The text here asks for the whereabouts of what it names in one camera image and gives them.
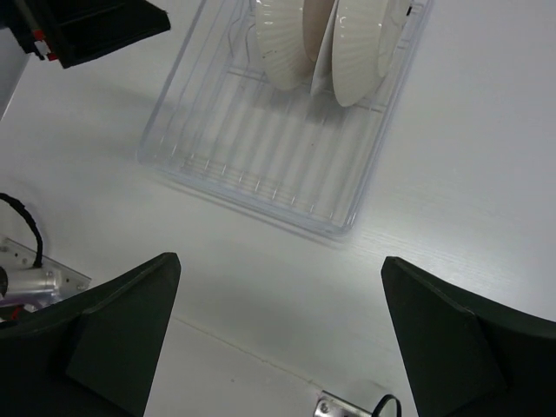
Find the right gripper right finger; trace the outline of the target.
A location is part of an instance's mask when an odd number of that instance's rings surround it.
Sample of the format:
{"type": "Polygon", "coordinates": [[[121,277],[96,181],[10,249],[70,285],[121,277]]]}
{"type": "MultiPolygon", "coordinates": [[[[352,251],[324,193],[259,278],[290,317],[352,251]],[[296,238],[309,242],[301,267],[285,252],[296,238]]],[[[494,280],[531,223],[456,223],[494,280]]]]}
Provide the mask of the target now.
{"type": "Polygon", "coordinates": [[[389,256],[381,268],[420,416],[553,416],[555,324],[389,256]]]}

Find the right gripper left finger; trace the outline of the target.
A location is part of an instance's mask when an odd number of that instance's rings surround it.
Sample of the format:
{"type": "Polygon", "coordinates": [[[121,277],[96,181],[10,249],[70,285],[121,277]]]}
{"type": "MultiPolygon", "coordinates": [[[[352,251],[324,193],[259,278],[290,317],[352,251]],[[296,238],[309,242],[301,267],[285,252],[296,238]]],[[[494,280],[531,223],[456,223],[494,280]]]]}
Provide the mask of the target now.
{"type": "Polygon", "coordinates": [[[142,416],[179,286],[162,253],[1,324],[3,416],[142,416]]]}

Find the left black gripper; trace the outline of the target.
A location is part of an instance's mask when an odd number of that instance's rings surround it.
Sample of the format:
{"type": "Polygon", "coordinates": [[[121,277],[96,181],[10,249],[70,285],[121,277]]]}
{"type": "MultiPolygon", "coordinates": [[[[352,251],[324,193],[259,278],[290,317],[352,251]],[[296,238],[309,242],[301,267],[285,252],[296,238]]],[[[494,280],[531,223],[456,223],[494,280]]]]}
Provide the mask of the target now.
{"type": "Polygon", "coordinates": [[[27,54],[71,68],[170,30],[148,1],[14,1],[12,34],[27,54]]]}

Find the flower pattern plate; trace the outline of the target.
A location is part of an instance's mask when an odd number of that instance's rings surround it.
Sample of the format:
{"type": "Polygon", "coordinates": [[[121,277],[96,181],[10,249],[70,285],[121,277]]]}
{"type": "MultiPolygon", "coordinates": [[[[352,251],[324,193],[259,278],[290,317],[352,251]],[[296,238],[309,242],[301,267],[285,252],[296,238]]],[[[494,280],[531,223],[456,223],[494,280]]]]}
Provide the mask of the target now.
{"type": "Polygon", "coordinates": [[[305,1],[257,1],[255,32],[261,64],[268,80],[279,90],[298,87],[311,74],[304,38],[305,1]]]}
{"type": "Polygon", "coordinates": [[[401,0],[340,0],[334,22],[332,80],[340,106],[372,95],[388,74],[411,8],[401,0]]]}

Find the glass plate orange sunburst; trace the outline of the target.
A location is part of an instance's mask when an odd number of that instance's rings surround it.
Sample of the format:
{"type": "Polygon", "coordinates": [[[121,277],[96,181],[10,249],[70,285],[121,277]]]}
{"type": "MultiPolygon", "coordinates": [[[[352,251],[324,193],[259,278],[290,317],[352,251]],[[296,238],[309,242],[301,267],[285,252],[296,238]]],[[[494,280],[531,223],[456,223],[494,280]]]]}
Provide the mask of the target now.
{"type": "Polygon", "coordinates": [[[317,96],[332,76],[332,42],[337,1],[305,1],[303,4],[303,41],[306,54],[314,64],[310,95],[317,96]]]}

